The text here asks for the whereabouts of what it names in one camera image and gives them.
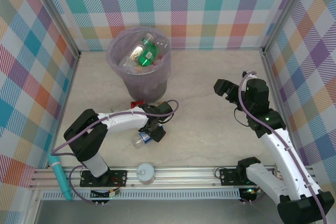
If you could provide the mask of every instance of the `metal frame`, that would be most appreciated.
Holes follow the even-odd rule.
[[[75,76],[76,76],[77,69],[78,69],[78,66],[79,66],[80,56],[81,56],[81,53],[79,54],[78,58],[76,59],[75,66],[73,68],[73,73],[72,73],[72,77],[71,77],[71,80],[70,80],[68,92],[67,92],[67,95],[65,97],[64,105],[63,105],[61,113],[60,113],[60,118],[59,118],[59,122],[58,122],[58,125],[57,125],[57,128],[56,128],[55,136],[54,136],[54,139],[52,141],[52,144],[50,145],[50,147],[48,149],[48,153],[55,148],[56,139],[58,137],[59,130],[60,130],[61,125],[62,125],[62,120],[64,118],[65,109],[66,109],[68,101],[69,101],[69,97],[70,97],[71,89],[72,89],[72,86],[73,86],[73,82],[75,81]],[[47,158],[44,161],[44,167],[45,168],[48,167],[48,159]]]
[[[294,148],[297,150],[296,142],[293,140],[294,139],[293,138],[294,134],[293,134],[293,131],[290,127],[290,122],[289,122],[289,120],[286,116],[287,114],[286,114],[284,104],[282,103],[280,89],[278,88],[278,85],[277,85],[277,83],[274,79],[274,74],[273,74],[273,71],[272,71],[271,64],[270,64],[268,58],[266,57],[265,53],[262,50],[260,50],[259,53],[260,53],[262,65],[264,66],[264,70],[265,70],[265,73],[266,73],[267,81],[268,81],[268,84],[269,84],[269,89],[270,89],[272,97],[273,97],[274,105],[276,107],[276,110],[280,113],[282,119],[284,120],[284,122],[287,126],[289,137],[292,140]]]
[[[264,27],[262,29],[262,32],[259,35],[259,38],[258,38],[258,40],[256,42],[256,46],[257,47],[261,47],[262,46],[262,43],[263,43],[263,41],[265,39],[266,33],[268,31],[268,28],[272,24],[273,18],[276,15],[276,13],[278,11],[278,8],[281,5],[281,2],[282,2],[282,0],[275,0],[274,1],[273,6],[272,6],[271,10],[269,11],[268,17],[267,17],[267,19],[266,19],[266,21],[264,23]]]
[[[78,48],[75,40],[73,39],[68,27],[65,25],[60,13],[57,10],[57,7],[54,5],[54,1],[53,0],[41,0],[41,1],[45,6],[46,10],[48,11],[51,19],[54,21],[60,33],[67,42],[72,54],[76,55],[77,58],[79,58],[80,49]]]
[[[269,38],[268,38],[268,40],[265,44],[264,52],[265,52],[266,55],[267,55],[267,52],[269,51],[269,49],[273,46],[273,44],[277,40],[281,30],[283,29],[288,17],[292,14],[292,11],[294,10],[298,1],[299,0],[288,0],[285,7],[283,8],[282,13],[281,13],[278,21],[274,25],[274,28],[273,28],[271,34],[269,35]]]
[[[235,166],[224,166],[234,169]],[[136,176],[137,167],[110,167],[112,170],[127,170],[126,187],[122,189],[222,189],[222,188],[251,188],[252,186],[221,186],[220,179],[214,176],[216,167],[155,167],[155,181],[150,185],[143,185]],[[64,167],[66,178],[72,167]],[[105,187],[79,187],[80,169],[71,175],[71,182],[75,189],[107,190]],[[37,169],[30,183],[30,190],[59,189],[55,174],[51,168]]]
[[[79,47],[82,49],[82,50],[89,50],[88,48],[88,45],[83,37],[83,34],[81,33],[80,29],[79,29],[79,26],[77,24],[77,22],[75,21],[75,18],[66,2],[66,0],[58,0],[60,6],[62,7],[68,21],[69,21],[69,24],[70,26],[73,28],[75,34],[77,35],[77,42],[78,42],[78,45]]]
[[[30,193],[29,197],[26,197],[26,199],[28,199],[26,200],[27,208],[26,211],[24,211],[24,213],[26,214],[24,215],[24,218],[21,221],[22,224],[32,224],[35,222],[38,208],[42,200],[43,191],[36,190],[36,191],[29,191],[29,193]]]

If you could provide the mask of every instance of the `translucent purple trash can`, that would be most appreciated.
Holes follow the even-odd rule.
[[[159,64],[150,65],[134,73],[130,68],[121,68],[119,61],[134,48],[147,33],[154,37],[154,42],[162,56]],[[171,74],[171,47],[165,34],[151,27],[133,27],[122,31],[111,42],[107,50],[107,62],[112,70],[122,78],[130,96],[135,101],[144,100],[147,103],[159,100],[166,92],[167,79]]]

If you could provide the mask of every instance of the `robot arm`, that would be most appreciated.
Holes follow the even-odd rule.
[[[163,102],[159,106],[143,104],[127,111],[109,114],[96,113],[93,109],[88,109],[64,133],[64,138],[68,141],[90,124],[108,117],[107,120],[96,124],[90,132],[84,133],[69,144],[77,160],[82,162],[94,177],[99,178],[108,171],[107,164],[98,153],[104,138],[108,134],[127,129],[138,129],[147,133],[154,141],[159,142],[165,135],[165,131],[159,127],[159,122],[166,120],[169,116],[164,115],[172,112],[173,110],[167,102]],[[163,116],[147,116],[144,113]]]
[[[261,139],[271,152],[284,181],[267,171],[256,158],[248,158],[238,162],[237,167],[245,173],[240,177],[247,178],[259,185],[270,196],[277,204],[278,212],[285,224],[311,223],[320,220],[322,217],[314,196],[317,196],[324,212],[327,213],[334,204],[331,193],[328,191],[322,192],[320,186],[309,176],[301,159],[294,150],[286,125],[280,114],[269,108],[269,90],[266,82],[257,79],[256,76],[250,76],[247,79],[246,89],[241,93],[244,106],[254,117],[279,134],[286,141],[287,146],[284,146],[283,142],[273,132],[256,122],[249,115],[246,115],[249,127],[256,132],[257,137]],[[241,111],[242,106],[238,99],[238,88],[238,85],[221,79],[217,80],[214,85],[216,94],[223,96],[226,93],[227,97],[225,99],[237,105],[238,110]],[[298,164],[294,162],[289,149],[293,151]],[[308,178],[308,185],[303,180],[299,167]],[[311,186],[314,195],[312,195],[308,186]]]

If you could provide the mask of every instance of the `trash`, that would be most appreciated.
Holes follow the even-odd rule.
[[[131,109],[136,107],[136,106],[142,105],[144,103],[145,102],[143,100],[142,101],[133,101],[133,102],[131,102]]]
[[[151,184],[155,180],[155,170],[151,164],[148,163],[141,164],[138,166],[136,171],[140,183],[144,185]]]
[[[141,55],[143,55],[144,52],[146,52],[146,56],[147,56],[148,53],[153,50],[153,45],[154,45],[153,42],[154,42],[154,37],[150,33],[147,33],[146,36],[144,38],[142,38],[142,40],[136,45],[136,47],[134,49],[130,50],[120,60],[118,66],[122,67],[122,68],[128,68],[128,67],[136,66],[139,62],[139,57]]]
[[[145,132],[138,132],[132,139],[132,144],[136,149],[143,147],[145,144],[149,143],[152,138]]]
[[[157,52],[153,53],[152,46],[144,47],[142,51],[144,59],[140,60],[142,55],[139,55],[136,63],[132,63],[135,61],[131,59],[128,67],[121,67],[120,65],[125,64],[127,58],[130,59],[129,56],[134,49],[138,45],[143,45],[142,39],[146,38],[147,34],[154,38],[151,43]],[[152,56],[145,54],[147,49]],[[122,78],[134,100],[144,100],[146,103],[155,102],[165,94],[167,79],[171,74],[170,41],[162,31],[156,28],[133,27],[113,38],[107,51],[107,62]]]

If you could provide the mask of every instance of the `checkered wall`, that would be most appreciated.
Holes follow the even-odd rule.
[[[264,47],[271,32],[273,31],[273,28],[274,28],[274,25],[277,23],[277,21],[279,20],[279,17],[281,16],[282,14],[282,11],[284,10],[284,7],[287,5],[287,2],[288,0],[282,0],[281,1],[281,4],[279,5],[273,19],[272,19],[272,22],[270,24],[270,26],[268,27],[268,30],[266,32],[266,36],[264,37],[262,43],[261,43],[261,46]]]
[[[55,135],[75,57],[40,0],[0,0],[0,223],[18,223]]]
[[[106,50],[111,38],[138,25],[163,30],[172,48],[258,48],[270,11],[278,8],[275,0],[54,1],[89,50]]]
[[[303,162],[335,193],[336,0],[299,0],[269,60]]]

